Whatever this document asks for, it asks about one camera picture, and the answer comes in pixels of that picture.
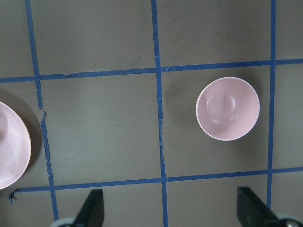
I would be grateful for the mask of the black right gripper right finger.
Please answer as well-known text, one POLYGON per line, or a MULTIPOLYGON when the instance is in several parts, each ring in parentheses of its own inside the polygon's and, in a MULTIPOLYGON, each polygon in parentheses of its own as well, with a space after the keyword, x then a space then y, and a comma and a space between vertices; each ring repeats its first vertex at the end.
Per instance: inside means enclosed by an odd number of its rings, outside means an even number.
POLYGON ((277 227, 279 219, 249 187, 237 188, 237 218, 242 227, 277 227))

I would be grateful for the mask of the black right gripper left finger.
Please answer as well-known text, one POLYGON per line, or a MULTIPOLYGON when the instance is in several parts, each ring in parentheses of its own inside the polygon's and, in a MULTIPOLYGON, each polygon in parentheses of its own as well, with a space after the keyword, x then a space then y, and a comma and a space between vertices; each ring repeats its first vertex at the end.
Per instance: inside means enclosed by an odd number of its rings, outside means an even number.
POLYGON ((76 216, 74 227, 101 227, 105 219, 104 196, 102 189, 91 190, 84 201, 78 215, 76 216))

